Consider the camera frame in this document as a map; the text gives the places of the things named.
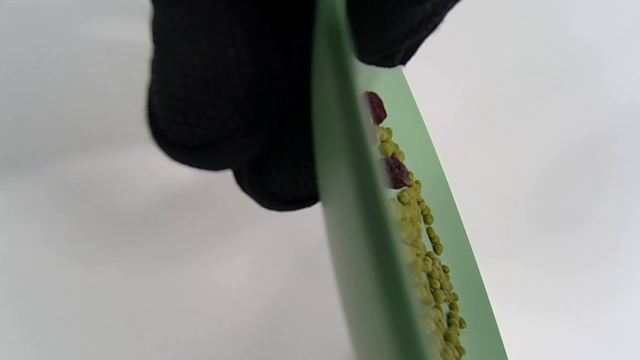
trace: gloved hand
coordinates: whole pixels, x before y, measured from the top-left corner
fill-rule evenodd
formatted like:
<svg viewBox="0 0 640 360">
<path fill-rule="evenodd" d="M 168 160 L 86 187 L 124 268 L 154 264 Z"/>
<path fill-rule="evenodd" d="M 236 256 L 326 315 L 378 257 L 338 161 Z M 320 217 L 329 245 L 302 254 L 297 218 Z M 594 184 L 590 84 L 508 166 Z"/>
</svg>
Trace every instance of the gloved hand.
<svg viewBox="0 0 640 360">
<path fill-rule="evenodd" d="M 348 0 L 356 55 L 404 65 L 459 0 Z M 231 169 L 261 206 L 318 201 L 311 133 L 314 0 L 152 0 L 148 124 L 174 160 Z"/>
</svg>

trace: food pellet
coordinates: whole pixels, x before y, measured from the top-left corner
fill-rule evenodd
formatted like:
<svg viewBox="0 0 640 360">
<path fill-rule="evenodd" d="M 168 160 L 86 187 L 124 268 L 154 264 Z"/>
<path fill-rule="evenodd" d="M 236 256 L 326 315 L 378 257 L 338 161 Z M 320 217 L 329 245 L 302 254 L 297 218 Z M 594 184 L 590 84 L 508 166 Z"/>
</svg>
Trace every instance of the food pellet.
<svg viewBox="0 0 640 360">
<path fill-rule="evenodd" d="M 438 290 L 440 289 L 440 281 L 437 281 L 436 279 L 430 279 L 429 286 L 434 290 Z"/>
<path fill-rule="evenodd" d="M 378 146 L 378 150 L 380 151 L 380 154 L 382 156 L 388 158 L 389 156 L 393 155 L 394 146 L 387 140 L 380 143 L 380 145 Z"/>
<path fill-rule="evenodd" d="M 442 246 L 442 244 L 439 244 L 439 243 L 433 244 L 433 252 L 435 252 L 436 255 L 442 255 L 443 251 L 444 251 L 444 247 Z"/>
<path fill-rule="evenodd" d="M 442 360 L 460 360 L 466 350 L 460 343 L 460 331 L 467 327 L 459 316 L 457 301 L 460 296 L 452 292 L 451 269 L 440 260 L 444 251 L 443 242 L 437 235 L 433 223 L 433 210 L 422 196 L 422 183 L 405 165 L 406 154 L 393 140 L 393 130 L 382 127 L 387 117 L 380 97 L 374 92 L 366 93 L 371 118 L 378 135 L 378 151 L 387 171 L 391 188 L 399 190 L 391 206 L 391 214 L 401 223 L 403 257 L 415 274 L 417 293 L 424 309 L 425 328 L 434 336 L 433 344 Z M 423 241 L 423 233 L 429 241 Z"/>
<path fill-rule="evenodd" d="M 442 304 L 444 302 L 444 293 L 442 290 L 436 290 L 433 292 L 433 300 L 436 304 Z"/>
</svg>

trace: white surface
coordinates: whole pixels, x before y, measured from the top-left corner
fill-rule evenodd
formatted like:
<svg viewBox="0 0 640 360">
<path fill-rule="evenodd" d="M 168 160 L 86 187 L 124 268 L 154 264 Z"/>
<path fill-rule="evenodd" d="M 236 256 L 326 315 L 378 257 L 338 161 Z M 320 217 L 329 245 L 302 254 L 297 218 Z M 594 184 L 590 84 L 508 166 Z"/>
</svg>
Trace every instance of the white surface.
<svg viewBox="0 0 640 360">
<path fill-rule="evenodd" d="M 463 0 L 407 69 L 511 360 L 637 358 L 639 10 Z M 0 358 L 349 359 L 319 208 L 148 140 L 147 12 L 0 0 Z"/>
</svg>

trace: green plastic scoop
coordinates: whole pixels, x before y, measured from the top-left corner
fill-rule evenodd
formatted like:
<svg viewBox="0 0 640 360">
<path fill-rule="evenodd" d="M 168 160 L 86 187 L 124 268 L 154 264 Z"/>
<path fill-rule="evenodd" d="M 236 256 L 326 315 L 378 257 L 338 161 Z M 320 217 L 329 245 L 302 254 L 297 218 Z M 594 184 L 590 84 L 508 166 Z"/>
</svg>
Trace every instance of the green plastic scoop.
<svg viewBox="0 0 640 360">
<path fill-rule="evenodd" d="M 360 94 L 379 93 L 386 126 L 423 182 L 422 195 L 460 294 L 468 328 L 465 360 L 507 359 L 482 277 L 437 153 L 401 69 L 377 69 L 353 56 L 344 0 L 318 0 L 312 73 L 319 189 L 351 339 L 362 360 L 434 360 L 422 328 L 416 285 L 404 265 L 389 192 L 371 146 L 371 120 Z"/>
</svg>

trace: dark red chunk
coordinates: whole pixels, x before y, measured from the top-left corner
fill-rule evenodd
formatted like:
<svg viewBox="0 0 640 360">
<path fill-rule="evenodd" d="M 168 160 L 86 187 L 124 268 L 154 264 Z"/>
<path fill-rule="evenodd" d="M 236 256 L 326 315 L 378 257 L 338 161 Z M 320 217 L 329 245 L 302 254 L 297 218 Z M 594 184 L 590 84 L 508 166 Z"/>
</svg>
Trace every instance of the dark red chunk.
<svg viewBox="0 0 640 360">
<path fill-rule="evenodd" d="M 369 112 L 371 113 L 373 122 L 376 125 L 382 124 L 382 122 L 387 118 L 387 111 L 385 110 L 385 105 L 382 103 L 382 99 L 380 99 L 378 94 L 372 91 L 368 91 L 365 94 L 367 95 Z"/>
<path fill-rule="evenodd" d="M 411 186 L 411 177 L 409 176 L 409 169 L 398 160 L 395 156 L 389 156 L 384 158 L 385 170 L 389 178 L 389 186 L 393 189 L 404 188 L 405 186 Z"/>
</svg>

